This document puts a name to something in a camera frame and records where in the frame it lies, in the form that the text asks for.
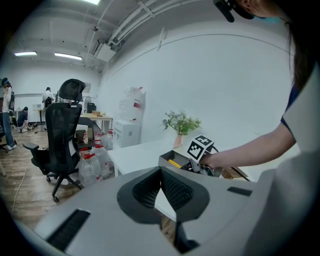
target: ceiling light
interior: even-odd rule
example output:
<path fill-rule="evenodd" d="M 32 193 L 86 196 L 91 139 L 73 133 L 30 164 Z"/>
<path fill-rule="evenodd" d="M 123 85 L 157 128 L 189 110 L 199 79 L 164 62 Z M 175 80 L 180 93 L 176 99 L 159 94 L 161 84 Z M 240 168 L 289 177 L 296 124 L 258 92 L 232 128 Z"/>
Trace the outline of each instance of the ceiling light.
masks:
<path fill-rule="evenodd" d="M 28 56 L 28 55 L 37 55 L 35 51 L 27 51 L 27 52 L 17 52 L 14 54 L 15 56 Z"/>
<path fill-rule="evenodd" d="M 82 0 L 82 1 L 89 2 L 89 3 L 94 4 L 94 5 L 97 5 L 100 2 L 100 0 Z"/>
<path fill-rule="evenodd" d="M 82 60 L 82 57 L 78 57 L 78 56 L 73 56 L 73 55 L 68 55 L 68 54 L 63 54 L 63 53 L 54 53 L 55 56 L 59 56 L 59 57 L 65 57 L 65 58 L 70 58 L 70 59 L 75 59 L 78 61 Z"/>

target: wooden floor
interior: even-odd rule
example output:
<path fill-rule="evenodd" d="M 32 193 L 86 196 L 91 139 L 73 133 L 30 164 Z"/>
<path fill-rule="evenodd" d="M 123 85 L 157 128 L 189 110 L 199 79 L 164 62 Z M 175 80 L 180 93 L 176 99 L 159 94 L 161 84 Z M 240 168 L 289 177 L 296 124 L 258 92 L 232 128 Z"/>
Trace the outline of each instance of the wooden floor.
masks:
<path fill-rule="evenodd" d="M 24 133 L 18 133 L 17 130 L 14 130 L 13 134 L 17 147 L 8 153 L 0 150 L 0 161 L 6 171 L 5 177 L 0 174 L 0 195 L 10 213 L 12 212 L 15 195 L 23 179 L 26 167 L 32 158 L 31 152 L 25 149 L 22 144 L 24 142 L 32 142 L 39 145 L 40 148 L 48 146 L 47 132 L 40 131 L 38 127 L 33 131 Z M 111 170 L 109 178 L 114 177 L 114 175 L 114 171 Z M 56 180 L 52 178 L 51 183 L 48 183 L 46 176 L 42 174 L 38 167 L 31 163 L 26 170 L 24 181 L 16 197 L 13 218 L 33 229 L 50 209 L 65 202 L 79 191 L 78 188 L 64 181 L 56 193 L 59 203 L 55 203 L 51 195 L 55 182 Z M 166 216 L 162 217 L 162 232 L 173 243 L 175 222 Z"/>

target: white wall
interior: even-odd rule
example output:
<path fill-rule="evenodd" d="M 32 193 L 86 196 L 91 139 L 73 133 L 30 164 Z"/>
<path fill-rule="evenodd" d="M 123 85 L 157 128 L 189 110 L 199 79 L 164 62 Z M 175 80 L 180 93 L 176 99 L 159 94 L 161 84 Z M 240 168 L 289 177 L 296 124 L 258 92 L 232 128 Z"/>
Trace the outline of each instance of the white wall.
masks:
<path fill-rule="evenodd" d="M 42 94 L 47 87 L 56 94 L 64 81 L 79 79 L 85 83 L 91 83 L 90 96 L 95 102 L 97 87 L 100 83 L 100 74 L 97 71 L 84 69 L 82 66 L 54 62 L 30 62 L 19 61 L 2 62 L 0 77 L 7 77 L 16 95 L 15 109 L 28 107 L 28 119 L 30 122 L 39 122 L 38 111 L 33 111 L 33 104 L 41 104 Z"/>
<path fill-rule="evenodd" d="M 111 116 L 117 115 L 124 88 L 144 87 L 142 143 L 165 136 L 160 124 L 170 110 L 199 118 L 202 130 L 190 136 L 204 133 L 220 150 L 247 143 L 280 123 L 291 88 L 282 24 L 241 19 L 230 24 L 208 14 L 212 10 L 206 4 L 181 7 L 166 13 L 165 21 L 145 25 L 104 71 L 97 105 Z M 192 22 L 183 24 L 184 17 Z M 163 25 L 166 38 L 157 51 L 155 31 Z M 243 169 L 257 180 L 263 170 L 298 152 L 296 146 L 275 161 Z"/>

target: woman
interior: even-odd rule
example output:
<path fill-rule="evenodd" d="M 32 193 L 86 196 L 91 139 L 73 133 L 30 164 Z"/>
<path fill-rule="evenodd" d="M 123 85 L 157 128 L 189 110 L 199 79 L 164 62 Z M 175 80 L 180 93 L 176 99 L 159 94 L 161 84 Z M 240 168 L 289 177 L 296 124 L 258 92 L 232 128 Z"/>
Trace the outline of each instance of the woman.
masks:
<path fill-rule="evenodd" d="M 12 93 L 12 87 L 11 84 L 8 81 L 8 78 L 4 78 L 1 81 L 2 87 L 3 87 L 3 105 L 2 105 L 2 118 L 3 118 L 3 129 L 5 133 L 5 139 L 7 144 L 7 149 L 12 150 L 17 147 L 15 144 L 14 138 L 12 137 L 11 133 L 11 126 L 10 126 L 10 100 L 11 100 L 11 93 Z"/>
<path fill-rule="evenodd" d="M 289 30 L 289 44 L 293 40 L 295 46 L 294 78 L 291 93 L 287 104 L 288 109 L 298 97 L 304 87 L 315 64 L 315 58 L 311 56 L 306 47 L 305 37 L 301 35 L 296 25 L 291 23 L 281 8 L 272 0 L 233 0 L 246 12 L 260 18 L 280 17 L 286 21 Z M 272 132 L 262 135 L 242 146 L 206 155 L 201 163 L 216 169 L 217 167 L 243 167 L 260 165 L 272 161 L 296 143 L 290 128 L 282 118 L 278 127 Z"/>

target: person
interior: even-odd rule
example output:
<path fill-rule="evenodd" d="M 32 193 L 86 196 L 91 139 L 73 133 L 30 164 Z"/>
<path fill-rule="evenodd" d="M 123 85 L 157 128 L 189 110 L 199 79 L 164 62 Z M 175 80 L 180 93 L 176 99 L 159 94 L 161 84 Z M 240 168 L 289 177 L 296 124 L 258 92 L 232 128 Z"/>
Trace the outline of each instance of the person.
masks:
<path fill-rule="evenodd" d="M 25 106 L 19 114 L 17 124 L 20 133 L 25 133 L 28 130 L 32 130 L 28 125 L 28 107 Z"/>
<path fill-rule="evenodd" d="M 260 18 L 279 17 L 285 21 L 289 31 L 289 46 L 293 41 L 295 47 L 293 86 L 285 110 L 287 111 L 303 89 L 316 61 L 306 47 L 303 32 L 292 21 L 287 20 L 287 16 L 282 12 L 282 9 L 272 0 L 232 0 L 232 3 L 240 6 L 253 16 Z M 206 155 L 200 162 L 212 169 L 255 166 L 282 156 L 295 143 L 296 140 L 290 128 L 286 121 L 281 118 L 279 125 L 270 133 L 242 146 Z"/>
<path fill-rule="evenodd" d="M 50 87 L 47 87 L 42 95 L 42 103 L 44 103 L 44 109 L 46 109 L 54 100 L 54 94 L 51 92 Z"/>
<path fill-rule="evenodd" d="M 11 133 L 11 125 L 10 125 L 9 106 L 11 101 L 12 87 L 8 81 L 8 78 L 6 77 L 2 79 L 1 85 L 3 87 L 2 118 L 3 118 L 3 129 L 5 133 L 6 144 L 7 144 L 6 147 L 8 150 L 12 150 L 17 147 Z"/>

